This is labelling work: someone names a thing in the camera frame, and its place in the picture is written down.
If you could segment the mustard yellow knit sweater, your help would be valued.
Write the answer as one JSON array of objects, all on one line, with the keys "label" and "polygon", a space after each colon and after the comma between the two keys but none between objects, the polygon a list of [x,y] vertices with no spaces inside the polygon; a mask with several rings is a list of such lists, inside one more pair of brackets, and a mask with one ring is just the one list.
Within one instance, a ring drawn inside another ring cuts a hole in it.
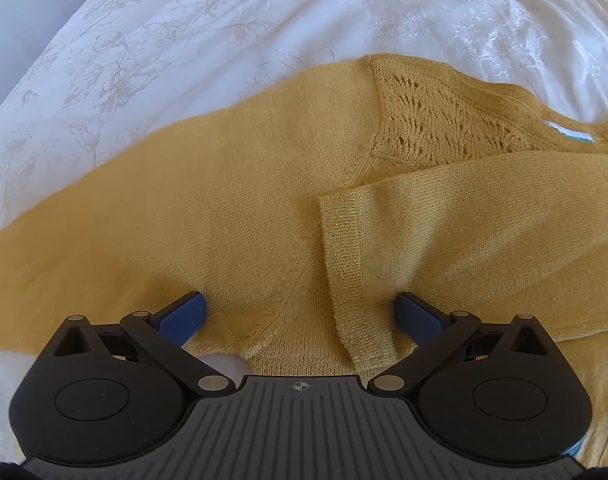
[{"label": "mustard yellow knit sweater", "polygon": [[370,378],[412,348],[407,290],[529,312],[586,386],[608,465],[608,120],[512,84],[372,55],[150,134],[0,231],[0,349],[204,292],[195,354]]}]

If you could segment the white embroidered bedspread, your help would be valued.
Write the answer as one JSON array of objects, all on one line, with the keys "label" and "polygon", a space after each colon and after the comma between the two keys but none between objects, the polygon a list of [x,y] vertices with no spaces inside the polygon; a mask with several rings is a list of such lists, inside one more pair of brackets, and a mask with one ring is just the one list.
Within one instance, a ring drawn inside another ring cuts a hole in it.
[{"label": "white embroidered bedspread", "polygon": [[[0,107],[0,231],[156,131],[382,54],[608,120],[608,0],[87,0]],[[0,460],[35,353],[0,349]]]}]

